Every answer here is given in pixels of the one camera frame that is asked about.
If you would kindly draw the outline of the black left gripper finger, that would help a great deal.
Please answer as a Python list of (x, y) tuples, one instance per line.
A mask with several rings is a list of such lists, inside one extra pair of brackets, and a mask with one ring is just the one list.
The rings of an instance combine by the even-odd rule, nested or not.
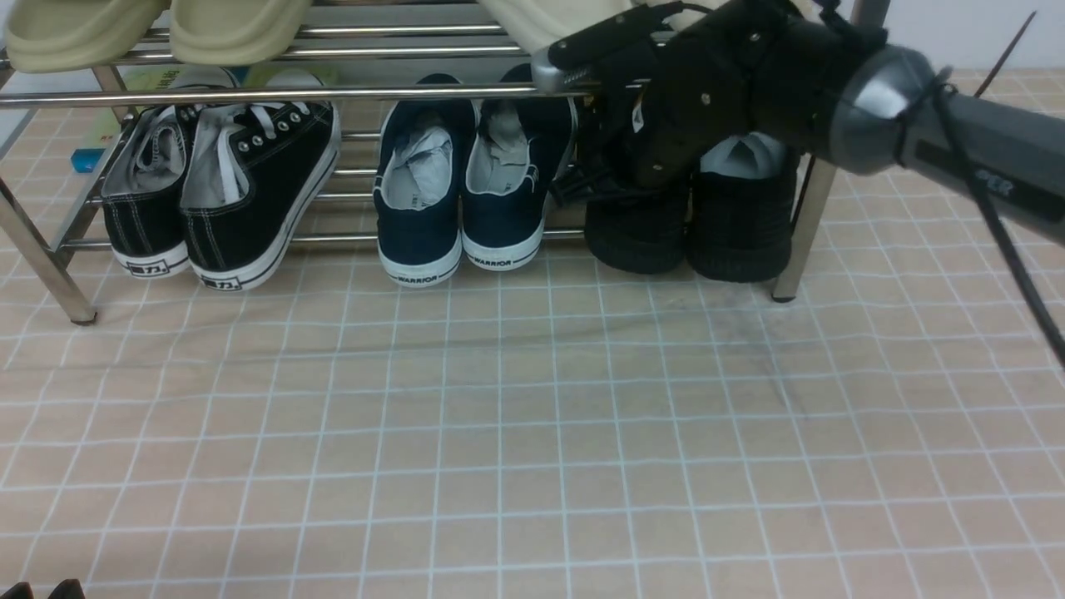
[(66, 579), (50, 590), (48, 599), (85, 599), (85, 592), (77, 579)]
[(27, 582), (17, 582), (7, 590), (3, 592), (0, 599), (33, 599), (32, 587)]

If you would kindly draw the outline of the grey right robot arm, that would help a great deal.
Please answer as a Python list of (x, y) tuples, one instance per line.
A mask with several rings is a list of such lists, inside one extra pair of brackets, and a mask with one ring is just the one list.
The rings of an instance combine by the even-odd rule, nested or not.
[(726, 2), (656, 46), (658, 23), (686, 9), (643, 5), (548, 48), (552, 66), (596, 72), (608, 103), (552, 183), (559, 205), (653, 195), (757, 132), (848, 173), (915, 171), (1063, 242), (1062, 119), (956, 92), (883, 29), (833, 10), (810, 22), (788, 1)]

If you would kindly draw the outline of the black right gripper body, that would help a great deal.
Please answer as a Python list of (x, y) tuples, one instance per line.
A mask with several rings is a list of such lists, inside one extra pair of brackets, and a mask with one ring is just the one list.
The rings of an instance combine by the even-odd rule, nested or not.
[(556, 191), (654, 191), (709, 149), (759, 132), (832, 160), (849, 84), (887, 46), (886, 30), (848, 22), (821, 1), (810, 22), (788, 1), (639, 5), (532, 56), (537, 87), (559, 94), (589, 80), (592, 124)]

